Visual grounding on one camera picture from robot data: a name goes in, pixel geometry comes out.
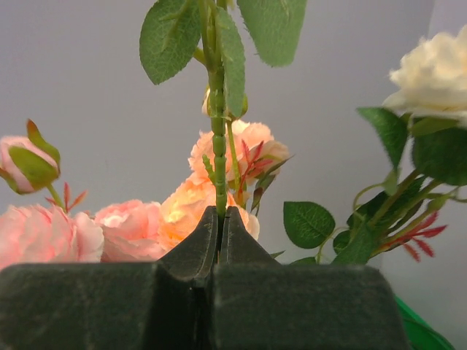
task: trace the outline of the green plastic tray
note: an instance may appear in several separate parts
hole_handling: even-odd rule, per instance
[[[433,330],[397,296],[395,301],[401,312],[407,337],[414,350],[455,350],[445,337]]]

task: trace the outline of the cream rose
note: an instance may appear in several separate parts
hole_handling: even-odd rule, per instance
[[[400,87],[383,105],[417,116],[456,119],[467,128],[467,26],[457,37],[439,33],[421,39],[401,59],[390,80]]]

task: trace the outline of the pink peony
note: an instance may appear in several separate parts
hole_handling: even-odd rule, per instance
[[[194,231],[207,206],[215,205],[216,192],[211,182],[195,184],[193,175],[183,182],[161,205],[159,242],[170,250]],[[237,206],[234,197],[228,194],[228,206]],[[239,208],[243,223],[255,239],[260,232],[256,216]]]
[[[95,223],[104,230],[102,261],[157,260],[166,250],[159,244],[161,205],[138,200],[112,204],[96,214]]]
[[[250,182],[258,174],[268,171],[272,166],[282,162],[290,157],[288,148],[278,141],[274,140],[271,130],[260,122],[244,122],[237,120],[232,123],[232,131],[235,143],[236,157],[239,162],[240,174],[245,176]],[[214,166],[214,151],[212,149],[213,133],[200,133],[200,139],[191,150],[191,156],[188,159],[191,170],[194,175],[192,181],[200,184],[207,180],[207,172],[203,164],[203,155],[207,155]],[[250,158],[255,156],[255,164],[248,166],[248,155]],[[234,170],[231,162],[231,149],[227,140],[227,158],[225,170],[227,180],[234,180]]]
[[[31,170],[29,173],[34,175],[37,183],[31,183],[30,179],[27,179],[26,175],[23,174],[23,172],[15,165],[15,162],[9,154],[11,147],[27,149],[46,162],[44,163],[46,167],[38,163],[31,163],[30,165]],[[0,155],[0,176],[4,177],[7,181],[10,180],[10,187],[17,193],[23,194],[36,192],[46,184],[51,183],[54,179],[57,179],[60,175],[60,168],[57,162],[55,162],[46,152],[34,146],[27,137],[5,136],[1,138]]]
[[[18,263],[97,263],[102,229],[85,213],[68,217],[61,208],[10,206],[0,216],[0,268]]]

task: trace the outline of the gray background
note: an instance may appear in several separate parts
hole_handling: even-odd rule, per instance
[[[266,123],[296,154],[259,216],[260,243],[270,252],[286,249],[284,263],[314,252],[287,239],[283,201],[321,203],[340,225],[355,194],[389,171],[377,136],[354,109],[380,104],[395,91],[387,73],[427,34],[432,13],[433,31],[458,30],[464,19],[458,9],[446,11],[451,2],[440,1],[433,12],[434,0],[309,0],[296,61],[285,69],[264,66],[242,31],[250,100],[245,119]],[[90,191],[81,209],[132,198],[162,202],[188,177],[191,147],[199,130],[209,129],[201,115],[207,82],[201,65],[192,62],[155,87],[139,64],[139,30],[152,4],[0,1],[1,135],[22,134],[26,118],[33,119],[61,151],[61,181],[75,193]],[[239,20],[238,10],[234,16]],[[43,195],[19,197],[0,186],[3,209]],[[382,266],[416,312],[467,348],[467,238],[456,238],[466,222],[461,210],[443,211],[440,222],[450,227],[433,239],[436,259],[417,264],[394,251],[373,265]]]

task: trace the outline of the green leaf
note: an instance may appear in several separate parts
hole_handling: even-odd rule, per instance
[[[382,184],[387,195],[395,195],[395,193],[397,192],[399,174],[399,169],[397,169],[396,171],[393,169],[387,175],[385,181]]]
[[[397,169],[407,143],[407,124],[396,114],[380,107],[361,107],[357,112],[373,125],[393,168]]]
[[[340,232],[333,240],[333,248],[336,254],[342,252],[350,242],[350,231],[345,230]]]
[[[172,78],[190,62],[201,37],[194,0],[159,0],[144,19],[139,58],[154,85]]]
[[[452,186],[465,186],[467,130],[450,128],[415,137],[412,162],[426,176]]]
[[[311,249],[330,236],[336,222],[331,213],[313,202],[284,202],[284,226],[296,246]]]
[[[401,196],[394,202],[394,204],[387,210],[386,214],[381,218],[375,230],[386,226],[388,222],[393,218],[393,215],[418,194],[424,181],[424,176],[415,179],[410,184],[410,186],[401,194]],[[380,192],[370,201],[358,208],[357,213],[359,213],[359,215],[361,215],[362,217],[365,217],[366,219],[370,220],[388,198],[389,196],[384,191]],[[355,215],[350,215],[349,219],[347,219],[347,225],[351,229],[354,227],[355,223],[359,225],[360,222],[361,220],[358,219],[358,217]]]
[[[284,254],[285,250],[282,250],[281,252],[277,252],[277,253],[272,253],[270,254],[272,258],[276,259],[278,256]]]
[[[304,257],[291,262],[289,265],[316,265],[316,259],[314,257]]]
[[[423,205],[423,202],[424,202],[424,201],[420,201],[420,202],[418,202],[416,205],[414,205],[413,207],[411,207],[410,210],[408,210],[408,212],[402,217],[402,219],[400,219],[399,221],[397,221],[397,224],[395,224],[395,225],[391,228],[391,232],[395,232],[395,231],[397,231],[399,228],[401,228],[402,226],[404,226],[404,224],[406,224],[406,223],[420,210],[420,208],[421,208],[422,205]]]
[[[306,0],[237,0],[260,59],[270,66],[293,62]]]
[[[34,122],[30,119],[26,124],[26,130],[28,131],[29,141],[31,141],[32,144],[39,148],[41,151],[47,153],[60,168],[60,152],[58,151],[58,149],[56,149],[54,146],[52,146],[44,140],[36,124],[34,124]]]
[[[232,17],[217,9],[216,30],[225,72],[225,102],[230,113],[242,116],[245,92],[245,54],[242,38]]]
[[[378,247],[378,239],[366,223],[360,225],[357,234],[349,244],[337,254],[333,264],[365,265],[371,253]]]
[[[413,136],[424,136],[437,131],[454,128],[458,124],[459,121],[454,119],[425,117],[419,122],[416,122],[414,126],[410,128],[410,132]]]
[[[21,147],[10,147],[9,156],[35,190],[40,190],[60,175],[46,160]]]

